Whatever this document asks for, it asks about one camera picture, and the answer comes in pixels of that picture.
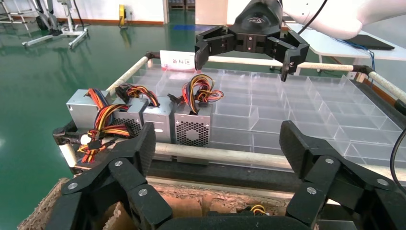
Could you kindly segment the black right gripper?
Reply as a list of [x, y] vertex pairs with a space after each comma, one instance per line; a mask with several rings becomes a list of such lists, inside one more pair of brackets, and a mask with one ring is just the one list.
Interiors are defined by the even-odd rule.
[[195, 70], [201, 70], [210, 56], [240, 52], [266, 52], [282, 63], [281, 81], [296, 72], [305, 62], [309, 44], [295, 31], [289, 30], [280, 38], [282, 4], [279, 0], [252, 0], [237, 16], [234, 34], [216, 26], [196, 35], [194, 46]]

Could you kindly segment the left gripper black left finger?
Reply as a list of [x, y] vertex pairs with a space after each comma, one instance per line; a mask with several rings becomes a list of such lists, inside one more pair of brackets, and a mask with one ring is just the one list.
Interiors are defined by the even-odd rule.
[[146, 180], [155, 148], [154, 125], [148, 122], [136, 138], [118, 142], [102, 163], [62, 186], [45, 228], [95, 230], [105, 211], [120, 202], [136, 227], [158, 229], [173, 212]]

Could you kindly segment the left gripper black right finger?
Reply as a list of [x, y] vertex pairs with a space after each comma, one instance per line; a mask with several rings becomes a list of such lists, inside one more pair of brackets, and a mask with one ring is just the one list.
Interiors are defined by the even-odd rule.
[[313, 228], [333, 200], [359, 230], [405, 229], [406, 197], [391, 179], [345, 159], [329, 142], [303, 134], [290, 120], [281, 124], [279, 143], [302, 181], [287, 216]]

